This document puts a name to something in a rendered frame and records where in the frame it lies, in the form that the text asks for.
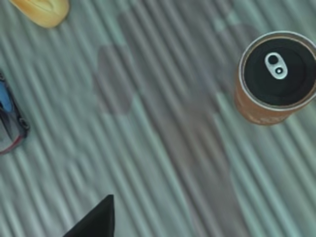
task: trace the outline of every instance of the black pointed object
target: black pointed object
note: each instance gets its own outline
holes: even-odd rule
[[[64,237],[114,237],[114,196],[108,195]]]

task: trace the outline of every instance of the silver pull tab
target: silver pull tab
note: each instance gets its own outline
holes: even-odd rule
[[[276,52],[269,53],[265,58],[265,64],[268,71],[275,79],[282,80],[286,78],[288,70],[281,55]]]

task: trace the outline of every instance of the black object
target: black object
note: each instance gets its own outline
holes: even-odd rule
[[[265,57],[271,52],[282,56],[287,68],[287,77],[275,79],[265,65]],[[271,64],[277,58],[269,59]],[[257,46],[249,55],[244,78],[250,92],[259,100],[276,106],[295,104],[313,88],[316,78],[316,63],[311,52],[297,41],[271,39]]]
[[[108,195],[64,237],[114,237],[114,196]]]
[[[19,110],[0,71],[0,155],[10,152],[27,137],[30,126]]]

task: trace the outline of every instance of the can rim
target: can rim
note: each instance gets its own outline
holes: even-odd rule
[[[287,35],[294,35],[297,37],[300,37],[302,39],[304,39],[305,41],[307,41],[316,51],[316,44],[314,42],[312,42],[309,38],[307,38],[304,35],[301,35],[299,33],[296,32],[291,32],[291,31],[273,31],[273,32],[269,32],[266,33],[260,37],[258,37],[257,39],[255,39],[247,48],[246,50],[243,52],[240,62],[238,64],[238,79],[241,85],[242,90],[244,91],[244,93],[246,93],[246,95],[248,96],[248,98],[255,103],[256,105],[270,110],[270,111],[277,111],[277,112],[285,112],[285,111],[292,111],[292,110],[296,110],[299,109],[301,107],[304,107],[305,105],[307,105],[308,103],[310,103],[315,97],[316,97],[316,92],[312,93],[311,95],[308,94],[306,97],[309,97],[307,99],[303,99],[304,101],[302,103],[296,103],[294,105],[290,105],[290,106],[273,106],[273,105],[269,105],[266,104],[264,102],[259,101],[257,98],[255,98],[255,96],[249,91],[248,87],[246,86],[246,83],[244,81],[244,65],[245,63],[243,62],[246,55],[248,54],[249,50],[255,45],[257,44],[260,40],[262,40],[263,38],[273,35],[273,34],[287,34]]]

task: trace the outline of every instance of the corrugated surface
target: corrugated surface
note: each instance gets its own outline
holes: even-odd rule
[[[57,237],[108,194],[117,237],[316,236],[315,102],[274,127],[232,102],[245,47],[316,40],[314,0],[73,0],[42,29],[0,3],[32,125],[0,159],[0,236]]]

